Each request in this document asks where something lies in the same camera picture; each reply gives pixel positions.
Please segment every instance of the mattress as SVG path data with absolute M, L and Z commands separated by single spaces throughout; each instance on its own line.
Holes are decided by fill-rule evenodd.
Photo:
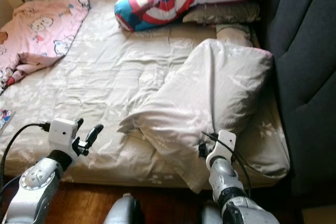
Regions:
M 14 109 L 16 114 L 0 136 L 1 154 L 15 132 L 27 123 L 82 117 L 84 124 L 78 131 L 82 139 L 97 123 L 104 124 L 104 130 L 90 154 L 79 157 L 64 180 L 186 187 L 141 132 L 125 135 L 117 133 L 117 128 L 125 116 L 146 103 L 174 76 L 199 43 L 216 38 L 216 30 L 171 24 L 137 33 L 122 31 L 113 13 L 116 1 L 91 0 L 92 8 L 67 55 L 5 90 L 0 106 Z M 289 170 L 286 141 L 271 87 L 264 91 L 260 107 L 249 129 L 237 139 L 237 150 L 244 157 L 253 187 L 273 185 Z M 5 173 L 18 175 L 49 152 L 47 133 L 30 127 L 12 145 Z

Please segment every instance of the wooden floor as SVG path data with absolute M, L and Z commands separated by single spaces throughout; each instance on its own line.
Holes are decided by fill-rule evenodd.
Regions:
M 15 187 L 7 190 L 5 205 L 15 192 Z M 102 224 L 113 203 L 124 193 L 131 193 L 140 200 L 146 224 L 197 223 L 202 204 L 212 198 L 211 191 L 197 195 L 188 189 L 62 183 L 50 204 L 46 223 Z M 298 223 L 292 213 L 283 209 L 273 209 L 272 212 L 280 223 Z

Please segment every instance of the dark gray couch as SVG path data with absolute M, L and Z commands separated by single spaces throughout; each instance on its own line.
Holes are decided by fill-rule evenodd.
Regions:
M 336 0 L 262 0 L 294 194 L 336 182 Z

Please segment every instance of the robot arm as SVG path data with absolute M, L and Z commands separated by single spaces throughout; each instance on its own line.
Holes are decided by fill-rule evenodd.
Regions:
M 57 191 L 63 172 L 76 162 L 79 155 L 88 155 L 88 149 L 103 129 L 102 124 L 96 125 L 83 142 L 76 137 L 82 123 L 83 119 L 75 122 L 52 120 L 48 136 L 52 151 L 22 174 L 19 189 L 2 223 L 45 222 L 49 203 Z
M 221 143 L 234 149 L 236 136 L 221 130 L 218 142 L 206 159 L 210 170 L 209 182 L 213 189 L 213 200 L 217 203 L 223 223 L 232 224 L 279 224 L 269 212 L 249 199 L 237 172 L 231 165 L 231 152 Z

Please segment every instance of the wire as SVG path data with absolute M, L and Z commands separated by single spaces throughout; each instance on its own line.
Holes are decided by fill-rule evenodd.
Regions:
M 222 141 L 220 141 L 218 138 L 214 137 L 214 136 L 211 136 L 210 134 L 207 134 L 205 132 L 202 131 L 202 133 L 208 137 L 210 137 L 212 140 L 216 141 L 216 142 L 219 142 L 220 144 L 222 144 L 225 148 L 228 149 L 228 151 L 231 152 L 231 154 L 234 156 L 234 158 L 238 161 L 241 169 L 243 170 L 244 172 L 244 175 L 246 177 L 246 180 L 247 180 L 247 194 L 248 194 L 248 197 L 251 198 L 251 180 L 250 180 L 250 177 L 249 175 L 247 174 L 247 171 L 243 165 L 243 163 L 241 162 L 239 156 L 233 151 L 231 150 L 231 148 L 229 146 L 227 146 L 226 144 L 224 144 Z
M 19 134 L 25 128 L 28 128 L 30 126 L 40 126 L 40 127 L 43 127 L 43 125 L 44 124 L 42 124 L 42 123 L 29 123 L 29 124 L 23 126 L 20 130 L 18 130 L 18 132 L 16 132 L 15 135 L 13 136 L 13 138 L 10 140 L 9 144 L 6 147 L 4 155 L 2 156 L 1 165 L 0 165 L 0 189 L 1 190 L 3 190 L 3 188 L 4 188 L 6 157 L 7 157 L 7 154 L 9 152 L 9 149 L 12 146 L 13 142 L 15 141 L 15 139 L 17 138 L 17 136 L 19 136 Z M 3 196 L 0 195 L 0 216 L 2 216 L 2 202 L 3 202 Z
M 15 178 L 13 178 L 12 180 L 10 180 L 1 190 L 0 190 L 0 196 L 2 196 L 2 194 L 4 193 L 4 191 L 7 189 L 7 187 L 11 184 L 11 183 L 13 183 L 13 182 L 15 182 L 16 180 L 18 180 L 18 179 L 20 179 L 21 178 L 21 175 L 19 175 L 19 176 L 17 176 L 17 177 L 15 177 Z

